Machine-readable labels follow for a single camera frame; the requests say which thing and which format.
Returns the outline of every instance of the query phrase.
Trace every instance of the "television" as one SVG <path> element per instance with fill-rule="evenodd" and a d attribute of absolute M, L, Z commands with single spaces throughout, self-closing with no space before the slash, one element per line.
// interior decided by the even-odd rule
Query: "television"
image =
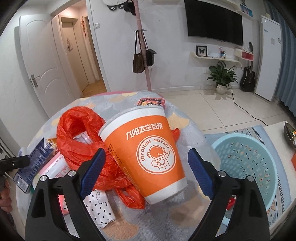
<path fill-rule="evenodd" d="M 184 0 L 188 36 L 206 37 L 242 46 L 242 16 L 226 8 L 197 0 Z"/>

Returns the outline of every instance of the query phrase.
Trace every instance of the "orange plastic bag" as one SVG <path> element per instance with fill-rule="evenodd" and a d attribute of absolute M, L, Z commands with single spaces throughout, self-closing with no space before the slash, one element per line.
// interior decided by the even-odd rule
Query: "orange plastic bag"
<path fill-rule="evenodd" d="M 294 168 L 295 168 L 295 170 L 296 170 L 296 152 L 294 153 L 294 156 L 292 157 L 292 163 L 293 163 L 293 166 L 294 166 Z"/>
<path fill-rule="evenodd" d="M 57 148 L 72 170 L 77 170 L 84 161 L 91 160 L 99 148 L 103 148 L 106 152 L 106 162 L 94 189 L 106 191 L 114 188 L 127 207 L 144 209 L 145 199 L 125 176 L 98 136 L 104 123 L 104 119 L 88 107 L 77 106 L 67 110 L 62 114 L 57 126 Z M 93 143 L 84 144 L 73 140 L 75 136 L 84 131 L 87 132 Z M 177 141 L 181 133 L 180 130 L 175 129 L 172 133 Z"/>

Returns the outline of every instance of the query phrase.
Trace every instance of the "acoustic guitar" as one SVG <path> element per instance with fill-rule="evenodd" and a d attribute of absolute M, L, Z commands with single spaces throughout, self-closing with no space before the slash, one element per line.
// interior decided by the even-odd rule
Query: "acoustic guitar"
<path fill-rule="evenodd" d="M 249 43 L 251 52 L 253 53 L 253 44 Z M 245 92 L 253 92 L 255 89 L 255 72 L 253 71 L 253 61 L 251 61 L 251 66 L 244 68 L 244 74 L 240 81 L 240 87 Z"/>

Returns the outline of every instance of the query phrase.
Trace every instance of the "plastic basket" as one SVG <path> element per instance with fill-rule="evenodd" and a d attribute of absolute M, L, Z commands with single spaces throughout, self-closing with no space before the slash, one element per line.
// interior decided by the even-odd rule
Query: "plastic basket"
<path fill-rule="evenodd" d="M 245 134 L 228 134 L 212 144 L 221 159 L 220 170 L 230 177 L 255 178 L 266 210 L 271 207 L 277 189 L 277 170 L 267 148 L 255 138 Z M 226 211 L 222 223 L 228 225 L 232 211 Z"/>

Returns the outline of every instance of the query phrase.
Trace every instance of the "doorway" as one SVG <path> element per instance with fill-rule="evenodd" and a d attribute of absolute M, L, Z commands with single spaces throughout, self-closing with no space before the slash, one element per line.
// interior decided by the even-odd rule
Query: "doorway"
<path fill-rule="evenodd" d="M 85 0 L 66 8 L 58 18 L 61 33 L 58 41 L 62 40 L 82 97 L 107 92 L 94 49 Z"/>

